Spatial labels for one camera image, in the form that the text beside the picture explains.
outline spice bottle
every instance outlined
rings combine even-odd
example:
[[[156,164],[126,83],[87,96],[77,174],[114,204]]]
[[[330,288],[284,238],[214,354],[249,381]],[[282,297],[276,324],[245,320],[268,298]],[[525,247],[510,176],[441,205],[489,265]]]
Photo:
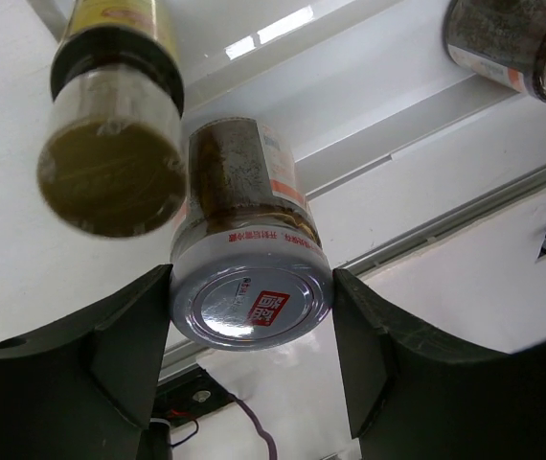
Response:
[[[167,222],[186,193],[171,98],[126,66],[92,70],[57,96],[38,162],[39,190],[66,222],[112,238]]]
[[[174,218],[171,319],[213,348],[258,350],[317,326],[332,276],[289,148],[233,118],[190,138],[189,190]]]
[[[445,38],[459,65],[546,103],[546,0],[454,0]]]
[[[132,237],[185,197],[184,89],[171,18],[158,0],[77,0],[51,75],[39,189],[85,232]]]

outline jar lid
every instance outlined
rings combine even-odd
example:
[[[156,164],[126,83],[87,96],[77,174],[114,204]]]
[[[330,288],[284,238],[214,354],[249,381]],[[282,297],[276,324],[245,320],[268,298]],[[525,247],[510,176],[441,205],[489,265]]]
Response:
[[[106,237],[155,230],[186,193],[177,107],[125,66],[71,80],[58,94],[39,157],[39,190],[54,212]]]
[[[173,262],[171,320],[221,350],[261,350],[315,328],[332,305],[322,250],[278,226],[249,226],[197,242]]]

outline yellow label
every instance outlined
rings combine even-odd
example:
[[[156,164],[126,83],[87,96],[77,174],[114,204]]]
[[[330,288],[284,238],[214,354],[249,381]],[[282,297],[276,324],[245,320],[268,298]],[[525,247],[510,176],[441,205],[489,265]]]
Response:
[[[64,38],[96,26],[135,29],[160,44],[177,62],[177,46],[166,0],[77,0]]]

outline red square logo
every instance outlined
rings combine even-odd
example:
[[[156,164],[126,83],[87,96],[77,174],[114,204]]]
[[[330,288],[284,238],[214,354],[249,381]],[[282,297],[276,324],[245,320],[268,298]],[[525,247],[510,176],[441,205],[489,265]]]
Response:
[[[252,326],[270,326],[285,303],[290,299],[288,294],[264,290],[258,296],[252,310],[247,315],[247,324]]]

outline screw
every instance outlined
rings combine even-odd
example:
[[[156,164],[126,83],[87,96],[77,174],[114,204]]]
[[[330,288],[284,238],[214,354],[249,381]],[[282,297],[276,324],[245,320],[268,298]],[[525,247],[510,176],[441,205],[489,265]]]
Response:
[[[211,391],[207,390],[200,390],[194,393],[193,400],[195,400],[197,403],[204,403],[212,396]]]

